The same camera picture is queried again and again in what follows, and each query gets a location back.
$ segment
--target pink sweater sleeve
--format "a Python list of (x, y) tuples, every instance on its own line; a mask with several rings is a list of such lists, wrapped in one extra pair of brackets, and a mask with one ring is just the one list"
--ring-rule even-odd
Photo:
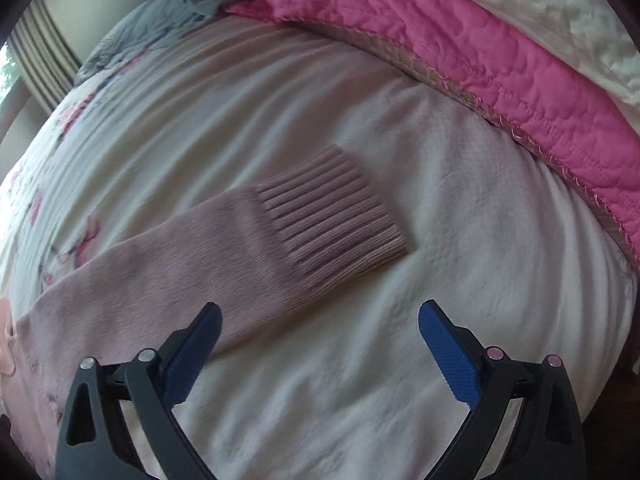
[(380, 200), (335, 146), (210, 199), (94, 258), (18, 320), (8, 341), (16, 371), (2, 377), (16, 442), (50, 474), (58, 421), (84, 356), (128, 361), (186, 327), (207, 301), (223, 313), (216, 349), (228, 348), (404, 251)]

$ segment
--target striped fabric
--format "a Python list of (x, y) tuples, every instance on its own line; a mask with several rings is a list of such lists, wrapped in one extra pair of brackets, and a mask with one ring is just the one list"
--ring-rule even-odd
[(31, 94), (52, 113), (73, 88), (80, 62), (65, 43), (44, 0), (31, 2), (7, 43)]

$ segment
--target gray cloth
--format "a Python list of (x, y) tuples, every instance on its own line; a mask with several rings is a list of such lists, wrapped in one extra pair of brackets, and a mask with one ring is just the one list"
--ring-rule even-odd
[(101, 70), (147, 50), (171, 46), (184, 34), (219, 19), (222, 7), (240, 0), (147, 0), (132, 10), (94, 48), (74, 80), (82, 84)]

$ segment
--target window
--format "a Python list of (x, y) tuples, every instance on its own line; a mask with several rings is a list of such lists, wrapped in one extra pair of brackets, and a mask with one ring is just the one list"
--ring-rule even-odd
[(20, 70), (14, 58), (6, 47), (0, 48), (0, 103), (11, 90), (12, 86), (20, 77)]

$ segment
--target mattress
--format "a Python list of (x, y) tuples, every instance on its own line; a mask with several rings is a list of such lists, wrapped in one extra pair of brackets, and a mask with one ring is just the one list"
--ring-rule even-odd
[(356, 158), (410, 253), (212, 356), (174, 412), (213, 473), (423, 478), (468, 411), (420, 338), (430, 298), (513, 358), (560, 354), (586, 416), (633, 313), (620, 248), (471, 110), (295, 27), (228, 17), (74, 90), (0, 187), (0, 294), (18, 319), (92, 256), (330, 143)]

